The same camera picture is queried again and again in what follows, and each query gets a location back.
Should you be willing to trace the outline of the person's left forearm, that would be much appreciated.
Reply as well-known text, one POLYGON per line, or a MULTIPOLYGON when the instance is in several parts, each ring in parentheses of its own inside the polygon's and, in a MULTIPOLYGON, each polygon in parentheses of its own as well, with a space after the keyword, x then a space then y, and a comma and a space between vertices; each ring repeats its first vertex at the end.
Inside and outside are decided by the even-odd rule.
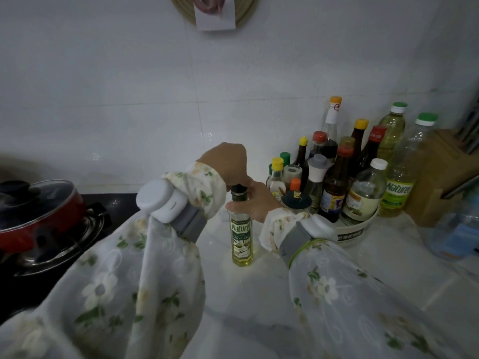
POLYGON ((137 212, 0 326, 0 359, 180 359, 205 301, 196 244, 137 212))

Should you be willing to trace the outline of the yellow nozzle dark bottle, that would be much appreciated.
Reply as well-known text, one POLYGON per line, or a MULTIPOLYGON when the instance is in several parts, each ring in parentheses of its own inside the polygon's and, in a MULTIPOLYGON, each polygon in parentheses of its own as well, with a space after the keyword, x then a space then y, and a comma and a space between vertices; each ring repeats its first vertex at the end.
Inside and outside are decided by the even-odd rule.
POLYGON ((291 164, 297 167, 302 168, 305 161, 306 161, 306 152, 307 152, 307 145, 308 145, 308 138, 306 136, 302 136, 299 139, 298 150, 296 154, 296 159, 291 164))

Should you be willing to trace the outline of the orange-red cap dark bottle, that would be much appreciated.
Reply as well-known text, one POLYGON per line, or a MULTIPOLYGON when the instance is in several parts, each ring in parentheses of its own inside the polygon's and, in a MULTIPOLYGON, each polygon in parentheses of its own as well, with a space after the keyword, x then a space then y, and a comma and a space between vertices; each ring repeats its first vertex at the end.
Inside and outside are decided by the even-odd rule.
POLYGON ((315 155, 322 155, 324 145, 327 140, 327 133, 324 131, 315 131, 312 136, 312 145, 309 151, 308 159, 314 157, 315 155))

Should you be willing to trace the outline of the white lid seasoning jar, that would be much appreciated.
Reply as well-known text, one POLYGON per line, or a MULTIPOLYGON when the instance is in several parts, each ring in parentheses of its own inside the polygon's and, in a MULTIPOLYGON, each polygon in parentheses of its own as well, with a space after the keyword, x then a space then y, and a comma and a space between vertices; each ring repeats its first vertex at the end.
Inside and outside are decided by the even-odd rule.
POLYGON ((287 190, 290 190, 290 185, 293 179, 299 179, 301 185, 302 168, 298 165, 286 165, 283 169, 284 184, 287 190))

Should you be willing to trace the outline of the red cooking pot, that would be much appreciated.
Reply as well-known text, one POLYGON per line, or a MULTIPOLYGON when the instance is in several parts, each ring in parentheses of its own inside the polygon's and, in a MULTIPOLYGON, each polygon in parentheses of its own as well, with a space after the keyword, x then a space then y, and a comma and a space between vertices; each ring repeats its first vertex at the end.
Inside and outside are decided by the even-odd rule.
POLYGON ((57 238, 63 235, 82 222, 86 212, 87 208, 82 217, 66 217, 66 214, 54 213, 53 217, 44 218, 26 227, 0 232, 0 250, 6 253, 21 253, 33 250, 40 236, 57 238))

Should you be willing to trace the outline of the clear plastic bottle blue label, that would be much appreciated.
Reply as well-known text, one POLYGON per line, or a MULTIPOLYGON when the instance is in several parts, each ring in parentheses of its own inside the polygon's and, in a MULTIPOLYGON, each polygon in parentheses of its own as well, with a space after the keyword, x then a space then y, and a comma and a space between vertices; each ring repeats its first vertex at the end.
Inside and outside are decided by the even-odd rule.
POLYGON ((479 182, 442 214, 424 244, 446 261, 460 261, 479 249, 479 182))

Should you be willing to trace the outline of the small olive oil bottle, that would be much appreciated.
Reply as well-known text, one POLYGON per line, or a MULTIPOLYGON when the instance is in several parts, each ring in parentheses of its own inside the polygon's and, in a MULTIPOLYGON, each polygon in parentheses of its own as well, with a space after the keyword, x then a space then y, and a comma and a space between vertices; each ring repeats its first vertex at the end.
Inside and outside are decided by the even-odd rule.
POLYGON ((231 234, 232 261, 239 267, 249 266, 254 259, 252 220, 246 213, 236 213, 227 209, 231 234))

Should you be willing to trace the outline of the woven round trivet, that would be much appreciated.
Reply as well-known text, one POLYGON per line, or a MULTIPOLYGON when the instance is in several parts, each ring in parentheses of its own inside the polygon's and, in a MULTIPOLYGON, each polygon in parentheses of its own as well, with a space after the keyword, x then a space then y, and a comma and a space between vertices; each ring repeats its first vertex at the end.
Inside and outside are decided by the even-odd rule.
MULTIPOLYGON (((190 24, 195 24, 193 0, 171 0, 179 14, 190 24)), ((236 29, 240 28, 255 12, 259 0, 235 0, 236 29)))

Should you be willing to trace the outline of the small yellow cap bottle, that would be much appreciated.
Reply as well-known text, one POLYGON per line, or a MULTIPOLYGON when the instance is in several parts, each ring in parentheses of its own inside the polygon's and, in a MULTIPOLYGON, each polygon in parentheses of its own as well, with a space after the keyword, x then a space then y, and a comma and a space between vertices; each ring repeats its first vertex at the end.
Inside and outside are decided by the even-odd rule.
POLYGON ((277 201, 281 201, 282 197, 286 193, 283 169, 284 159, 281 157, 273 158, 271 164, 271 176, 269 177, 266 186, 270 194, 272 194, 277 201))

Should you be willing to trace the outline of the black gas stove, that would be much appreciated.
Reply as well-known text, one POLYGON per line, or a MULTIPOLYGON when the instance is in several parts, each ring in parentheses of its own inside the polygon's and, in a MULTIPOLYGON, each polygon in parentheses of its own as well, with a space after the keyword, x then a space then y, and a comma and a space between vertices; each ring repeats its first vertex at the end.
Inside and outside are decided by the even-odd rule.
POLYGON ((47 248, 41 237, 37 263, 26 267, 21 260, 31 253, 8 255, 0 251, 0 324, 15 314, 43 302, 77 259, 139 211, 136 193, 82 194, 87 214, 75 227, 47 248))

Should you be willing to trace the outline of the tall orange cap sauce bottle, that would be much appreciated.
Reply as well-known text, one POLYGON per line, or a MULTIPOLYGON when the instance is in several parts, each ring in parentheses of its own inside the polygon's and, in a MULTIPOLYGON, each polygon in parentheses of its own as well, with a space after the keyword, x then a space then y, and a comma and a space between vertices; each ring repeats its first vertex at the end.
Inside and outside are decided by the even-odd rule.
POLYGON ((342 103, 341 96, 332 96, 329 101, 329 108, 325 116, 325 123, 322 131, 326 133, 326 142, 322 148, 322 154, 332 163, 334 163, 337 151, 337 115, 342 103))

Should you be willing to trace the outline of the person's right hand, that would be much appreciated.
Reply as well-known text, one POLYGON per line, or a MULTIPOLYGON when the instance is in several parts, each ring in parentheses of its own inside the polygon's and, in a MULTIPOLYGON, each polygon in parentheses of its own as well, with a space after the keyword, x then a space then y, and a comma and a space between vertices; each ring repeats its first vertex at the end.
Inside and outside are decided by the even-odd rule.
POLYGON ((281 204, 270 194, 267 186, 264 184, 264 217, 263 218, 251 218, 259 223, 264 223, 269 212, 281 208, 281 204))

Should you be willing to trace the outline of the grey cap glass bottle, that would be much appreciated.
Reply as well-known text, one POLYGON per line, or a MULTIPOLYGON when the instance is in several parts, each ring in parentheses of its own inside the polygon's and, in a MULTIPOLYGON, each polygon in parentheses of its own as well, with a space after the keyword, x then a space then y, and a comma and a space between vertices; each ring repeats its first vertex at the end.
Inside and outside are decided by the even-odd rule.
POLYGON ((324 155, 316 154, 308 159, 308 180, 303 193, 311 199, 309 212, 318 213, 323 195, 323 181, 333 163, 324 155))

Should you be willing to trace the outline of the white cap clear bottle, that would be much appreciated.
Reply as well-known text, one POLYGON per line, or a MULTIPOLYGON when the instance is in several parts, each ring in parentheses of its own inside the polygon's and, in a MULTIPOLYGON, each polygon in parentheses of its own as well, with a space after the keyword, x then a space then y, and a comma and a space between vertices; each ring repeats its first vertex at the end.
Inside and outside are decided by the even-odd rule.
POLYGON ((368 169, 356 175, 340 213, 344 224, 360 224, 374 215, 386 192, 386 168, 385 160, 374 158, 368 169))

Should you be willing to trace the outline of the white round bottle tub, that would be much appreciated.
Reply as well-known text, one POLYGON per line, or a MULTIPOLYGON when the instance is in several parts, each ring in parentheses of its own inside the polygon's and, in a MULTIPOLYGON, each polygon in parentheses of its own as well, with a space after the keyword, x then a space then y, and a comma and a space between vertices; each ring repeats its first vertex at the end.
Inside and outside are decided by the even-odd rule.
POLYGON ((355 225, 347 225, 341 219, 333 223, 336 234, 338 236, 337 245, 340 247, 351 247, 360 243, 367 236, 368 229, 371 223, 378 215, 379 208, 366 221, 355 225))

